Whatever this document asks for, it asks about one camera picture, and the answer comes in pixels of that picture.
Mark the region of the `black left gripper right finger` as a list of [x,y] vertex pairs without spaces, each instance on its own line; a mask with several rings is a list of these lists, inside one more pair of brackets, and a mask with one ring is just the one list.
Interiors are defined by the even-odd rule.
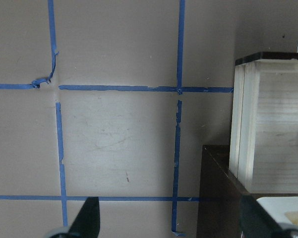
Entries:
[[242,238],[298,238],[298,226],[277,223],[250,195],[241,199],[239,223]]

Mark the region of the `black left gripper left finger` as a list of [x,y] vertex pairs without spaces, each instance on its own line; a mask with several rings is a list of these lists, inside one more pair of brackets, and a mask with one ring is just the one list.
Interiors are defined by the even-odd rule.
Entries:
[[47,238],[97,238],[100,233],[99,197],[88,197],[70,227],[49,231]]

